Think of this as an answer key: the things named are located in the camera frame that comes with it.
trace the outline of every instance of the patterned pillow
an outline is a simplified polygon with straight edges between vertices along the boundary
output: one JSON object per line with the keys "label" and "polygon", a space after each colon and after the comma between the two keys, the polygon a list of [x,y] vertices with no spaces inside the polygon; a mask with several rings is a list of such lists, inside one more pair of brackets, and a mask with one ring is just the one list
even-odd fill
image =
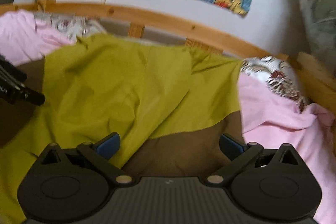
{"label": "patterned pillow", "polygon": [[273,56],[247,58],[241,72],[259,80],[275,94],[294,100],[301,111],[307,105],[307,100],[300,92],[295,72],[288,62]]}
{"label": "patterned pillow", "polygon": [[95,20],[88,20],[86,17],[58,15],[43,12],[34,13],[36,19],[43,20],[52,25],[72,41],[79,37],[87,37],[94,33],[106,32],[105,29]]}

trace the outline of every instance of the black clamp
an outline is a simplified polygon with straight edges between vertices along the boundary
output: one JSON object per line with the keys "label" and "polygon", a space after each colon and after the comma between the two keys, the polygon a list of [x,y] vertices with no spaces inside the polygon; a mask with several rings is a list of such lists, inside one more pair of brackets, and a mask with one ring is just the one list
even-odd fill
{"label": "black clamp", "polygon": [[22,99],[34,105],[43,105],[44,95],[26,87],[23,84],[26,79],[27,75],[24,72],[0,56],[0,97],[10,104]]}
{"label": "black clamp", "polygon": [[155,224],[164,217],[176,224],[196,215],[199,223],[316,223],[322,192],[290,144],[264,149],[223,134],[220,148],[231,164],[206,178],[132,177],[108,161],[119,147],[117,133],[75,149],[49,144],[18,188],[25,224]]}

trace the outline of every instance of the wooden slat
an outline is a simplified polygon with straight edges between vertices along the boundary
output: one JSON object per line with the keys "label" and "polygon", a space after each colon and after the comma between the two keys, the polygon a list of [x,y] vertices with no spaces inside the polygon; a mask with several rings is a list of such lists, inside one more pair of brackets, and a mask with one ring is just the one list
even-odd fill
{"label": "wooden slat", "polygon": [[281,59],[283,61],[288,61],[289,56],[287,54],[279,53],[276,58]]}
{"label": "wooden slat", "polygon": [[46,1],[44,7],[46,12],[108,17],[142,26],[155,27],[243,58],[269,55],[267,51],[228,33],[182,18],[134,7],[94,3],[57,3],[54,1]]}
{"label": "wooden slat", "polygon": [[144,25],[131,23],[128,29],[128,37],[142,38],[144,31],[145,31]]}
{"label": "wooden slat", "polygon": [[300,52],[297,56],[297,62],[302,66],[302,68],[309,71],[314,77],[328,85],[336,92],[335,77],[313,55]]}
{"label": "wooden slat", "polygon": [[36,3],[38,4],[38,11],[47,12],[47,6],[56,3],[56,0],[37,0]]}
{"label": "wooden slat", "polygon": [[3,15],[6,12],[9,11],[15,11],[16,7],[13,4],[4,4],[4,5],[0,5],[0,15]]}
{"label": "wooden slat", "polygon": [[37,11],[39,5],[37,3],[23,3],[16,5],[16,10],[27,10],[27,11]]}
{"label": "wooden slat", "polygon": [[205,45],[199,41],[196,41],[194,39],[190,39],[190,38],[187,38],[185,40],[185,43],[184,43],[185,46],[187,47],[198,47],[206,52],[210,52],[212,54],[218,54],[218,55],[221,55],[223,53],[223,51],[217,49],[217,48],[214,48],[214,47],[211,47],[211,46],[208,46],[208,45]]}

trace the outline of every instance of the bed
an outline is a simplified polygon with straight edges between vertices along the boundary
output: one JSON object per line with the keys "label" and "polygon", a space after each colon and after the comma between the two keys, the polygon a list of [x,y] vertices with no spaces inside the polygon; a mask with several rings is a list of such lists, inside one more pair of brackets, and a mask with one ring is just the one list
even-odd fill
{"label": "bed", "polygon": [[[128,37],[136,39],[143,37],[145,27],[148,26],[164,32],[178,35],[180,37],[185,37],[184,44],[187,47],[199,47],[202,50],[212,54],[225,54],[237,58],[262,58],[270,55],[270,53],[267,51],[228,33],[224,33],[182,18],[134,7],[104,5],[99,3],[71,3],[57,2],[56,0],[37,0],[36,3],[1,5],[0,15],[8,11],[18,11],[20,9],[85,16],[96,20],[108,18],[122,22],[129,22],[130,25],[128,28]],[[305,91],[306,97],[336,114],[336,95],[335,90],[333,89],[333,79],[320,77],[320,71],[316,71],[314,69],[316,67],[311,66],[311,60],[309,61],[310,64],[307,64],[307,61],[302,60],[302,58],[296,60],[285,54],[279,54],[277,57],[279,59],[288,61],[295,69],[297,76],[303,85],[303,90]],[[29,67],[28,73],[29,71],[39,70],[38,66],[39,64],[34,64],[33,66]],[[43,71],[35,72],[35,74],[40,74],[42,75],[40,77],[43,77]],[[31,87],[40,90],[41,84],[36,83],[36,81],[34,82],[33,79],[31,82]],[[237,129],[237,126],[235,126],[235,121],[240,120],[240,118],[240,116],[236,115],[231,116],[230,120],[226,121],[226,129],[232,127],[233,132],[239,131],[239,128]],[[220,127],[221,125],[219,125],[219,128],[216,129],[212,127],[209,129],[210,131],[207,131],[208,129],[206,128],[205,131],[198,131],[198,134],[199,136],[203,136],[204,134],[211,134],[211,130],[220,130]],[[163,143],[168,143],[172,146],[176,145],[176,139],[174,139],[174,136],[171,137],[170,135],[162,138],[165,138]],[[333,147],[334,153],[336,155],[335,139],[336,131],[334,130]],[[137,153],[138,158],[145,158],[148,156],[147,153],[149,151],[151,152],[152,145],[147,144],[146,148],[147,150],[145,152],[144,150],[139,150],[140,152]],[[132,157],[124,169],[126,171],[134,170],[135,165],[137,164],[138,161]]]}

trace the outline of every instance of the ribbed black surface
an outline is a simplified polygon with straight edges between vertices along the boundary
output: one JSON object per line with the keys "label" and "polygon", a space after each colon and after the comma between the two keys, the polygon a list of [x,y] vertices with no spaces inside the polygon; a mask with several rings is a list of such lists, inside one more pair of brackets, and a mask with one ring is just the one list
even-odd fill
{"label": "ribbed black surface", "polygon": [[[26,224],[38,224],[28,220]],[[80,224],[270,224],[236,208],[226,192],[198,178],[142,178],[115,191],[107,205]],[[314,224],[304,220],[296,224]]]}

